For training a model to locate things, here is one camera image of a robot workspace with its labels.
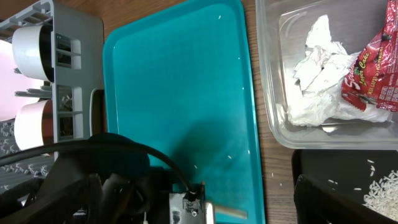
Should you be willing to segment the pink bowl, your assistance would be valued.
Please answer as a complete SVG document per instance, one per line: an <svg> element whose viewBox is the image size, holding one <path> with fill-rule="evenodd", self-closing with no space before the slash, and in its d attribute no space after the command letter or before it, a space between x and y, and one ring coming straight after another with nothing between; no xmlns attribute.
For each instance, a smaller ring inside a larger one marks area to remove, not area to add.
<svg viewBox="0 0 398 224"><path fill-rule="evenodd" d="M14 134L22 151L53 144L52 100L23 106L16 115Z"/></svg>

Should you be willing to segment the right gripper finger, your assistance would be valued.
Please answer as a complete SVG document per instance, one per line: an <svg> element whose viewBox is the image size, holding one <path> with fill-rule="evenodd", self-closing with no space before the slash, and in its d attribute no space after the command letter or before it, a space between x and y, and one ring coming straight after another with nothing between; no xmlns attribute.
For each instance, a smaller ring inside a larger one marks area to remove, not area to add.
<svg viewBox="0 0 398 224"><path fill-rule="evenodd" d="M297 178L294 202L298 224L397 224L307 175Z"/></svg>

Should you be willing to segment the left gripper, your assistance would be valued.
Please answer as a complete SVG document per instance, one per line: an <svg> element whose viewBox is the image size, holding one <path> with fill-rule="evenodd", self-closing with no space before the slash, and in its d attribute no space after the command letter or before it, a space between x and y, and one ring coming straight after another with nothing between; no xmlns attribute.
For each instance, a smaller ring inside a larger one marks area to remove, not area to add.
<svg viewBox="0 0 398 224"><path fill-rule="evenodd" d="M197 193L169 194L170 224L215 224L215 206L206 200L205 183L196 184Z"/></svg>

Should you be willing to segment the white napkin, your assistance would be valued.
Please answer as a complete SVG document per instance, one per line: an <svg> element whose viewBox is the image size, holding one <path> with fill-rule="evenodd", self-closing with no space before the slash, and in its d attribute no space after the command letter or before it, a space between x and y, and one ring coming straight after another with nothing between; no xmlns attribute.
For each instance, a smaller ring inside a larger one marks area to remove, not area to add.
<svg viewBox="0 0 398 224"><path fill-rule="evenodd" d="M347 54L341 42L331 40L329 18L320 16L308 32L305 58L285 77L287 116L296 126L319 126L329 118L383 123L392 113L376 106L364 111L341 96L341 84L359 53Z"/></svg>

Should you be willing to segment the pink round plate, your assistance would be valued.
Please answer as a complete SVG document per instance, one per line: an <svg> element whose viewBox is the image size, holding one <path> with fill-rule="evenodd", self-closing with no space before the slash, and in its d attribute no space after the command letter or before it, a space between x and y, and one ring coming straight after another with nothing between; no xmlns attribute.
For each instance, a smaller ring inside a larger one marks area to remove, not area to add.
<svg viewBox="0 0 398 224"><path fill-rule="evenodd" d="M1 41L1 121L15 118L17 112L25 105L38 102L38 98L15 96L16 91L30 88L39 89L44 82L14 73L16 68L12 53L12 44Z"/></svg>

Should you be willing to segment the red snack wrapper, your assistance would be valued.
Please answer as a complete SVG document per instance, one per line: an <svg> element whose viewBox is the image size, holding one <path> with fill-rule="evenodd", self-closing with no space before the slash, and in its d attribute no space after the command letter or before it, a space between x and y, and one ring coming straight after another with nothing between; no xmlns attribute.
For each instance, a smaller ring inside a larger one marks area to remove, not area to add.
<svg viewBox="0 0 398 224"><path fill-rule="evenodd" d="M361 51L341 87L342 98L361 111L367 105L397 111L396 0L388 0L384 27Z"/></svg>

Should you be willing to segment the white rice pile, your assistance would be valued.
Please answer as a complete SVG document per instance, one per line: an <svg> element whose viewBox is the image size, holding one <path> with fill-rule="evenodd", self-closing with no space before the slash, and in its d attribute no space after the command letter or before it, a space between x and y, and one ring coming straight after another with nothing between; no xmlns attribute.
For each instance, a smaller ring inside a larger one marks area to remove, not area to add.
<svg viewBox="0 0 398 224"><path fill-rule="evenodd" d="M377 158L333 162L327 175L333 190L397 221L397 161Z"/></svg>

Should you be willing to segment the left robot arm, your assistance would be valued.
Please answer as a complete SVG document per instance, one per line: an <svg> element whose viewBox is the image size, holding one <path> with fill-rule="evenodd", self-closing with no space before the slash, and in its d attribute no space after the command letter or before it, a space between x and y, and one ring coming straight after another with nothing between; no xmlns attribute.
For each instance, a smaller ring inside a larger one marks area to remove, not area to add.
<svg viewBox="0 0 398 224"><path fill-rule="evenodd" d="M118 134L26 149L11 165L58 157L44 178L1 194L2 223L214 223L204 184L192 184L164 153Z"/></svg>

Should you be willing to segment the grey bowl with rice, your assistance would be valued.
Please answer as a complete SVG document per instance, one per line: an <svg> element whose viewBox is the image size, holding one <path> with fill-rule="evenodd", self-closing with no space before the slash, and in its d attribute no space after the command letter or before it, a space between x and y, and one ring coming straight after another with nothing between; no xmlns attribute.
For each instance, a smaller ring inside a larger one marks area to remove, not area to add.
<svg viewBox="0 0 398 224"><path fill-rule="evenodd" d="M19 71L29 78L54 81L51 30L44 25L21 27L12 36L12 51Z"/></svg>

